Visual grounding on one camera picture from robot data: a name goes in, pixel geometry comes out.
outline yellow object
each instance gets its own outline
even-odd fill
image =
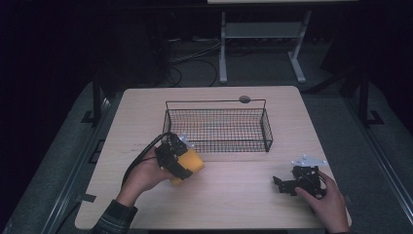
[[[188,149],[188,152],[178,157],[178,163],[184,168],[190,170],[192,173],[197,173],[204,168],[204,162],[194,149]],[[178,185],[182,179],[175,177],[170,180],[173,185]]]

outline black wire basket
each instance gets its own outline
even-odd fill
[[[265,103],[249,97],[167,101],[163,132],[186,135],[198,152],[268,152],[273,135]]]

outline white part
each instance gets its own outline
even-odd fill
[[[186,134],[185,134],[185,133],[182,133],[182,134],[179,136],[179,139],[180,139],[182,142],[184,142],[184,143],[186,144],[186,146],[188,146],[189,148],[194,148],[194,147],[195,147],[195,145],[194,145],[193,143],[189,142],[189,140],[188,140],[188,138],[186,137]]]
[[[301,159],[292,160],[291,164],[299,167],[315,167],[328,165],[327,161],[303,155]]]

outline human hand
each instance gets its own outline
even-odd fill
[[[296,187],[295,191],[310,204],[329,233],[350,232],[346,202],[336,182],[320,171],[319,175],[324,179],[326,187],[323,198],[319,200],[300,187]]]
[[[131,170],[116,198],[117,202],[133,207],[137,197],[144,191],[152,189],[162,180],[174,177],[170,172],[159,167],[155,148],[152,147],[142,161]]]

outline sleeve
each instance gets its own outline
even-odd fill
[[[137,208],[126,207],[112,200],[109,207],[89,232],[91,234],[123,234],[128,233]]]

